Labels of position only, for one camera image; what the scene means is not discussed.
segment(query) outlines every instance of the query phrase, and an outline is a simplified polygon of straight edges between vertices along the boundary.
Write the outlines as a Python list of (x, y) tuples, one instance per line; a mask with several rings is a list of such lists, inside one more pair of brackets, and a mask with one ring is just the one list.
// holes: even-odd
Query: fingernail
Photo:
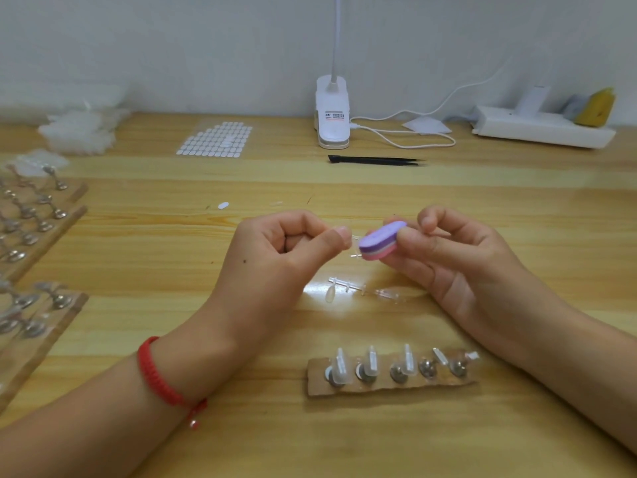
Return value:
[(341, 235), (345, 246), (349, 248), (352, 245), (352, 230), (350, 230), (347, 226), (338, 226), (334, 229), (339, 235)]

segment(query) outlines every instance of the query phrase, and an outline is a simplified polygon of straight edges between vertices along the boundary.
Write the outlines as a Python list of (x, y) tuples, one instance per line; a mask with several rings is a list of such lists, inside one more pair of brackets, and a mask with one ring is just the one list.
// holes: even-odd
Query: person's right hand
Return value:
[[(392, 217), (389, 223), (403, 220)], [(493, 228), (449, 208), (430, 206), (397, 235), (382, 262), (416, 281), (491, 352), (525, 368), (538, 319), (568, 306), (520, 262)]]

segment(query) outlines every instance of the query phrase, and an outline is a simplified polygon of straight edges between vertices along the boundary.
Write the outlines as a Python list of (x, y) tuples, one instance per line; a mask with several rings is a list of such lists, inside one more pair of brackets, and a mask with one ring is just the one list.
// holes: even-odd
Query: wooden table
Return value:
[[(404, 152), (355, 132), (351, 155), (419, 155), (428, 168), (330, 165), (309, 119), (220, 117), (254, 126), (239, 159), (178, 157), (202, 119), (135, 115), (102, 157), (73, 158), (89, 213), (23, 279), (91, 295), (0, 424), (44, 405), (168, 332), (204, 301), (243, 218), (307, 208), (355, 234), (433, 202), (495, 226), (532, 271), (573, 305), (637, 333), (637, 130), (591, 152), (481, 139)], [(0, 155), (43, 146), (32, 128), (0, 128)], [(217, 205), (230, 206), (219, 210)], [(273, 206), (282, 201), (280, 206)], [(319, 272), (287, 329), (211, 399), (138, 477), (633, 477), (637, 461), (553, 394), (482, 352), (482, 383), (464, 389), (308, 400), (305, 367), (338, 346), (351, 354), (476, 348), (411, 288), (394, 305), (336, 295), (329, 277), (410, 287), (349, 252)]]

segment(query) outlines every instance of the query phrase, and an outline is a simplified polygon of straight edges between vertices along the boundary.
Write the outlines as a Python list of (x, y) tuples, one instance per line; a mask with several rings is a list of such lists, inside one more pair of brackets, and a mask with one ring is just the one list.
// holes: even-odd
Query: power strip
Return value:
[(561, 114), (539, 112), (525, 117), (510, 109), (478, 106), (475, 115), (478, 120), (473, 123), (473, 133), (478, 136), (601, 149), (616, 134), (609, 127), (577, 125)]

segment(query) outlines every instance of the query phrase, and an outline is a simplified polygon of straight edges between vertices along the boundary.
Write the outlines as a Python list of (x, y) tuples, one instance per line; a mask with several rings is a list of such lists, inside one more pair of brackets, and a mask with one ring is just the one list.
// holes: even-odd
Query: nail file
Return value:
[(394, 221), (361, 238), (359, 249), (363, 260), (380, 260), (396, 249), (396, 234), (407, 226), (404, 221)]

